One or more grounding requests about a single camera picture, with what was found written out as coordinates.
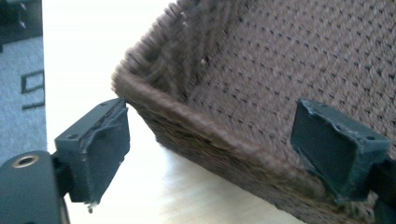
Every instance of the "wicker basket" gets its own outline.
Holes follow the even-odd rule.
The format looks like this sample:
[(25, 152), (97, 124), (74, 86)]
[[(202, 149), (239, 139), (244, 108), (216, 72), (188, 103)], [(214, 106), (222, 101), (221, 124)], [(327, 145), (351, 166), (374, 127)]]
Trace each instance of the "wicker basket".
[[(309, 223), (373, 223), (291, 149), (299, 98), (396, 139), (394, 1), (181, 0), (113, 76), (157, 140)], [(389, 153), (396, 155), (393, 145)]]

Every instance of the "gray carpet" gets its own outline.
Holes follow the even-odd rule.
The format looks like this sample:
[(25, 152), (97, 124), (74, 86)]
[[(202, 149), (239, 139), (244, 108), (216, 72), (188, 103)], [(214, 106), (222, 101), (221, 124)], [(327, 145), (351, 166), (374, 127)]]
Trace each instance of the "gray carpet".
[(6, 44), (0, 52), (0, 166), (46, 150), (43, 38)]

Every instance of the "white table surface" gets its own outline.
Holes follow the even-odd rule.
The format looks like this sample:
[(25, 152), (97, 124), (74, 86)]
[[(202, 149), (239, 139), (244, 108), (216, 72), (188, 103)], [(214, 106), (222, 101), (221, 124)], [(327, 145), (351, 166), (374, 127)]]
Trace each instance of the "white table surface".
[[(43, 0), (49, 151), (53, 139), (103, 101), (124, 51), (169, 1)], [(72, 223), (301, 223), (161, 147), (130, 108), (131, 151), (101, 203), (70, 203)]]

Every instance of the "dark object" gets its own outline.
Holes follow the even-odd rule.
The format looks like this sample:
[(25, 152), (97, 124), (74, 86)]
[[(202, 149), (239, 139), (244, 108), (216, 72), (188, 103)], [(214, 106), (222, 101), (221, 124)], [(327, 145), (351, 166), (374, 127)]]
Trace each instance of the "dark object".
[(383, 203), (396, 209), (396, 161), (387, 158), (382, 163), (375, 164), (367, 179), (367, 185)]
[(389, 207), (383, 201), (377, 200), (374, 207), (375, 224), (395, 224), (396, 210)]
[(0, 222), (68, 223), (63, 196), (98, 204), (130, 147), (123, 99), (99, 104), (55, 140), (0, 168)]
[(21, 154), (0, 169), (0, 222), (65, 223), (52, 159), (47, 151)]
[(100, 202), (129, 151), (127, 110), (122, 99), (101, 103), (55, 139), (72, 173), (72, 202)]
[(338, 110), (303, 99), (297, 104), (291, 144), (339, 203), (367, 199), (364, 183), (370, 169), (386, 158), (391, 146), (388, 138)]
[(0, 0), (0, 46), (42, 35), (41, 0)]

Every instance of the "black device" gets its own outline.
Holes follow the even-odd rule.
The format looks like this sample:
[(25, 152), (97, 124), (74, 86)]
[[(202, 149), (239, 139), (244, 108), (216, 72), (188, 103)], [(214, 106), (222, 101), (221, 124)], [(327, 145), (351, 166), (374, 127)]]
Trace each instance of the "black device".
[(30, 151), (0, 168), (0, 223), (68, 223), (63, 197), (99, 204), (129, 152), (123, 99), (103, 102), (55, 139), (57, 151)]
[(329, 105), (300, 99), (291, 144), (337, 203), (365, 201), (372, 190), (375, 223), (396, 223), (396, 161), (387, 156), (387, 137)]

